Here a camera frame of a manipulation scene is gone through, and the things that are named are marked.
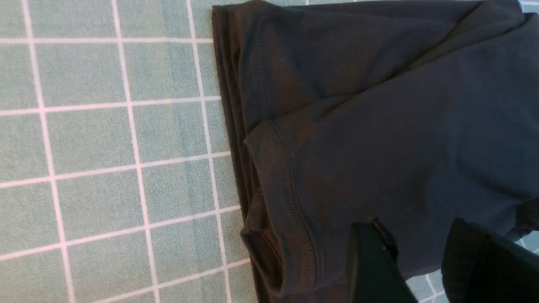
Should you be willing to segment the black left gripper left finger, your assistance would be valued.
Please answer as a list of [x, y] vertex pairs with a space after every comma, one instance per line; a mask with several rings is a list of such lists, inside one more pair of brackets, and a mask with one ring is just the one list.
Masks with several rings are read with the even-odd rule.
[[347, 261], [349, 303], [416, 303], [397, 266], [398, 246], [377, 218], [352, 224]]

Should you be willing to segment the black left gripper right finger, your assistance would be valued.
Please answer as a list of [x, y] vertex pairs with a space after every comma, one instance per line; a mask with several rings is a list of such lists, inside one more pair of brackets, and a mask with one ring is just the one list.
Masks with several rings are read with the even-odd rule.
[[451, 303], [537, 303], [539, 257], [461, 218], [453, 221], [441, 275]]

